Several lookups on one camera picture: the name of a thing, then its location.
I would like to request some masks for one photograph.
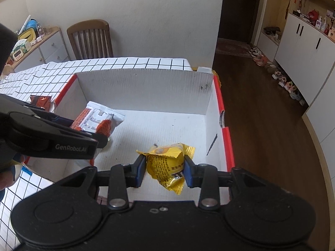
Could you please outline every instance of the dark wood floor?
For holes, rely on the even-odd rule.
[[[222,82],[236,166],[306,199],[317,215],[309,244],[328,251],[326,186],[301,118],[305,108],[250,58],[216,54],[213,69]]]

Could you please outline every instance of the snack package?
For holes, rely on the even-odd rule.
[[[181,194],[184,186],[184,155],[193,158],[195,148],[183,143],[161,146],[149,152],[139,152],[147,158],[147,171],[169,191]]]
[[[71,128],[83,130],[92,133],[100,133],[109,137],[115,127],[122,123],[125,116],[117,113],[115,110],[104,105],[89,101],[86,108],[72,123]],[[78,160],[77,164],[84,168],[89,165],[94,166],[94,159],[100,153],[101,149],[97,149],[94,158],[91,160]]]
[[[51,104],[51,96],[38,96],[38,95],[31,95],[30,96],[30,103],[44,108],[46,111],[50,110]]]

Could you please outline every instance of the wooden chair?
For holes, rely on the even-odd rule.
[[[104,20],[76,23],[67,29],[67,35],[77,60],[113,57],[109,24]]]

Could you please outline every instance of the red rug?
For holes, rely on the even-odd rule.
[[[250,46],[245,42],[218,38],[215,53],[252,58],[249,49]]]

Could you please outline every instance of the yellow wrapper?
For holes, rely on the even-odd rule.
[[[147,171],[169,191],[181,194],[184,185],[184,155],[193,158],[195,148],[183,143],[157,147],[147,153]]]

